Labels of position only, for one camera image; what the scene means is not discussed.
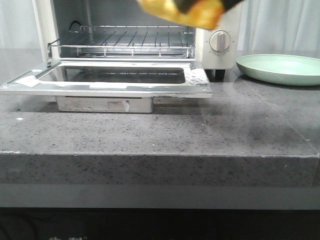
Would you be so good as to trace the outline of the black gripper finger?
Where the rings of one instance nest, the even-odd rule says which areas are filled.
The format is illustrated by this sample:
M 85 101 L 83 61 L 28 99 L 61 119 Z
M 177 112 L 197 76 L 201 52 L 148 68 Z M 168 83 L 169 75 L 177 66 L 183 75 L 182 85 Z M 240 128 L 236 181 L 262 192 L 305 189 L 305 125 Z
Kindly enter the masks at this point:
M 229 11 L 233 7 L 235 7 L 237 4 L 242 2 L 242 0 L 175 0 L 174 3 L 177 7 L 177 9 L 181 13 L 188 13 L 192 7 L 195 7 L 196 4 L 204 3 L 208 4 L 210 7 L 213 7 L 214 5 L 218 5 L 223 8 L 223 11 Z

